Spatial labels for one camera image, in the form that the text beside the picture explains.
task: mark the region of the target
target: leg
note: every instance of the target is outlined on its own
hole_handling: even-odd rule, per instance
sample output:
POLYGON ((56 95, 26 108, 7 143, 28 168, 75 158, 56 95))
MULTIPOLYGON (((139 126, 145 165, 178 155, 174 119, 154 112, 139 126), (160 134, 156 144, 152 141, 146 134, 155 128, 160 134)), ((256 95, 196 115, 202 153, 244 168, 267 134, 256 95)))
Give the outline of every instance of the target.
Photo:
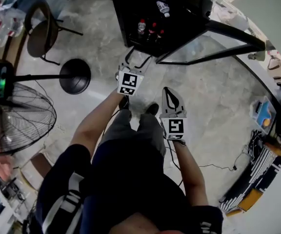
POLYGON ((53 63, 53 64, 56 64, 56 65, 60 65, 60 63, 58 63, 58 62, 54 62, 54 61, 51 61, 51 60, 47 60, 46 59, 46 55, 44 55, 44 57, 40 57, 43 61, 46 61, 46 62, 49 62, 49 63, 53 63))
POLYGON ((69 32, 71 32, 71 33, 74 33, 74 34, 77 34, 77 35, 83 36, 83 34, 82 34, 82 33, 79 33, 79 32, 77 32, 77 31, 74 31, 74 30, 71 30, 71 29, 67 29, 67 28, 64 28, 64 27, 61 27, 61 26, 59 26, 59 29, 61 29, 61 30, 65 30, 65 31, 69 31, 69 32))
POLYGON ((135 131, 130 125, 131 111, 122 109, 101 138, 100 145, 112 139, 131 138, 135 135, 135 131))
POLYGON ((138 138, 148 139, 164 157, 166 148, 163 140, 163 129, 157 118, 152 114, 143 114, 140 117, 140 126, 137 129, 138 138))

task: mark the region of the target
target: fan guard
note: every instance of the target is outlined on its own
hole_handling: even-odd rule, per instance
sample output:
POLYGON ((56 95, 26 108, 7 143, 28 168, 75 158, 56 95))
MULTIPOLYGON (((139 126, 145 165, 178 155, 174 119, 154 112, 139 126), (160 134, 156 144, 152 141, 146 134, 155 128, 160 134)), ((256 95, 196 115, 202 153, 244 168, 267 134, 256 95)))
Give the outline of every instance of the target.
POLYGON ((6 103, 0 103, 0 155, 31 146, 51 131, 56 118, 56 111, 47 97, 14 83, 12 96, 6 103))

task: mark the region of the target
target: electric fan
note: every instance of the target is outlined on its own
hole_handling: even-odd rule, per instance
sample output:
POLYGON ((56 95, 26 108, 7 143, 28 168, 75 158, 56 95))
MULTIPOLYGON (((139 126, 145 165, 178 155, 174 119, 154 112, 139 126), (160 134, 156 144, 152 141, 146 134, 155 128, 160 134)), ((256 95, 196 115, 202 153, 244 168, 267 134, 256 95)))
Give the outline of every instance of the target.
POLYGON ((15 76, 11 63, 0 60, 0 155, 12 155, 45 136, 56 122, 51 101, 18 81, 60 79, 64 91, 83 92, 91 78, 89 66, 80 59, 65 63, 59 75, 15 76))

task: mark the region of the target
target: chair leg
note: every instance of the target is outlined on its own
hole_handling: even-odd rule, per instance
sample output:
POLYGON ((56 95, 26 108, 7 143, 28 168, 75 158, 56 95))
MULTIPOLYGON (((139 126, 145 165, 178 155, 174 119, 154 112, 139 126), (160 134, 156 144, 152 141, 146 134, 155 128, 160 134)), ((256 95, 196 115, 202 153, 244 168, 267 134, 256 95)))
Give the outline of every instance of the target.
POLYGON ((67 28, 64 28, 64 27, 60 27, 60 26, 59 26, 59 28, 60 28, 61 30, 69 31, 69 32, 71 32, 71 33, 74 33, 74 34, 83 36, 82 33, 79 33, 79 32, 77 32, 77 31, 74 31, 74 30, 71 30, 71 29, 67 29, 67 28))
POLYGON ((40 57, 43 61, 46 61, 46 62, 49 62, 49 63, 53 63, 53 64, 56 64, 58 66, 60 66, 60 63, 58 62, 54 62, 54 61, 51 61, 51 60, 47 60, 46 59, 46 55, 44 55, 44 57, 40 57))

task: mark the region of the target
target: dark shirt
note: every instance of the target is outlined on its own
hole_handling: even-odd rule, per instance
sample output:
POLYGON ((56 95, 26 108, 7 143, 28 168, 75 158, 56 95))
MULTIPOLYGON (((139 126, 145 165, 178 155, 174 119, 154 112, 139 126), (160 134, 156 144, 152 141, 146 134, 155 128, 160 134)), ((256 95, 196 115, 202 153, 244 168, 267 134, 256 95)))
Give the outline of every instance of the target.
POLYGON ((221 233, 221 211, 191 207, 183 191, 163 174, 163 157, 146 141, 108 141, 98 147, 92 164, 89 160, 84 146, 72 145, 45 177, 37 200, 43 231, 106 234, 141 213, 160 231, 198 234, 204 228, 221 233))

